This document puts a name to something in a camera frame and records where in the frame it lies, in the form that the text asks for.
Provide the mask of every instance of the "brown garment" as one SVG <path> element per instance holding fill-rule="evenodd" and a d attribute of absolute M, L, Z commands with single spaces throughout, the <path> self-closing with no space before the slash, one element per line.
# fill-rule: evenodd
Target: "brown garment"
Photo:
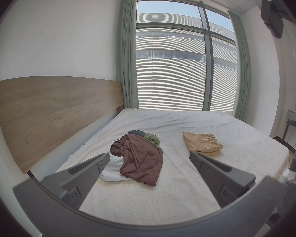
<path fill-rule="evenodd" d="M 125 134 L 115 140 L 110 148 L 111 154 L 124 156 L 121 175 L 130 177 L 137 182 L 156 186 L 163 163 L 161 148 L 150 143 L 142 136 Z"/>
<path fill-rule="evenodd" d="M 222 149 L 222 144 L 217 141 L 213 134 L 182 133 L 190 151 L 200 152 L 206 156 L 213 156 Z"/>

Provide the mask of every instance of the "clothing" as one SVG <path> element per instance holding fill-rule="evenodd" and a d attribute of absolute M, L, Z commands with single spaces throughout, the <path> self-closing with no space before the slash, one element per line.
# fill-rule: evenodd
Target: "clothing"
<path fill-rule="evenodd" d="M 190 151 L 200 152 L 206 156 L 213 156 L 222 149 L 222 144 L 217 141 L 213 134 L 182 133 Z"/>
<path fill-rule="evenodd" d="M 156 186 L 163 163 L 163 152 L 142 136 L 125 134 L 120 140 L 115 140 L 110 152 L 113 155 L 124 156 L 121 175 L 130 177 L 137 182 Z"/>
<path fill-rule="evenodd" d="M 114 156 L 110 154 L 110 161 L 102 171 L 100 177 L 104 181 L 128 181 L 131 178 L 127 178 L 121 175 L 121 167 L 124 164 L 124 157 Z"/>
<path fill-rule="evenodd" d="M 136 134 L 136 135 L 139 135 L 139 136 L 142 136 L 142 137 L 145 136 L 145 132 L 140 131 L 140 130 L 131 130 L 131 131 L 129 131 L 128 133 L 129 133 L 129 134 Z"/>
<path fill-rule="evenodd" d="M 145 133 L 144 138 L 154 144 L 155 146 L 159 146 L 160 140 L 157 135 L 151 134 L 151 133 Z"/>

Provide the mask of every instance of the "white cloth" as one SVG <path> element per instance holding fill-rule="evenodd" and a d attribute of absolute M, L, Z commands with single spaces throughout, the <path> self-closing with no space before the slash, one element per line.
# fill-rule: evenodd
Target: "white cloth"
<path fill-rule="evenodd" d="M 104 181 L 128 181 L 129 177 L 121 175 L 121 167 L 124 163 L 123 156 L 114 156 L 110 154 L 110 161 L 102 171 L 100 177 Z"/>
<path fill-rule="evenodd" d="M 137 225 L 178 223 L 220 209 L 214 196 L 189 160 L 182 131 L 214 134 L 224 145 L 211 156 L 253 173 L 256 182 L 276 177 L 288 149 L 268 135 L 236 118 L 219 112 L 181 112 L 124 109 L 77 150 L 59 170 L 103 152 L 114 140 L 135 129 L 157 135 L 163 150 L 163 166 L 157 185 L 97 180 L 80 210 L 114 222 Z"/>

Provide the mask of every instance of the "yellow folded clothing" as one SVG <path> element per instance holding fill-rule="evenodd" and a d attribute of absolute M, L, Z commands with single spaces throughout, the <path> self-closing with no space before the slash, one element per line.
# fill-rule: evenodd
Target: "yellow folded clothing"
<path fill-rule="evenodd" d="M 222 149 L 222 144 L 217 141 L 213 134 L 182 133 L 190 151 L 200 152 L 206 156 L 213 156 Z"/>

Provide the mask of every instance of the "window frame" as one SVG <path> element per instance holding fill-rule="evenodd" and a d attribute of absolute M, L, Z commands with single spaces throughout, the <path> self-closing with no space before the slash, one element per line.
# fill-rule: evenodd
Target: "window frame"
<path fill-rule="evenodd" d="M 213 92 L 213 80 L 214 80 L 214 56 L 213 56 L 213 42 L 212 37 L 224 40 L 229 42 L 230 44 L 236 45 L 236 41 L 230 39 L 226 36 L 223 36 L 219 33 L 212 32 L 210 30 L 209 21 L 207 18 L 206 10 L 211 10 L 215 13 L 218 13 L 228 19 L 229 15 L 221 12 L 217 9 L 214 9 L 209 6 L 205 6 L 202 1 L 200 2 L 193 2 L 189 0 L 137 0 L 137 2 L 141 1 L 167 1 L 167 2 L 179 2 L 190 4 L 198 7 L 198 11 L 200 13 L 202 26 L 195 27 L 195 26 L 188 26 L 184 24 L 175 24 L 175 23 L 155 23 L 155 22 L 147 22 L 147 23 L 136 23 L 136 29 L 145 29 L 145 28 L 166 28 L 166 29 L 178 29 L 178 30 L 186 30 L 190 32 L 201 33 L 204 35 L 204 42 L 205 42 L 205 57 L 206 57 L 206 68 L 205 68 L 205 91 L 204 91 L 204 101 L 203 101 L 203 111 L 210 110 L 212 92 Z"/>

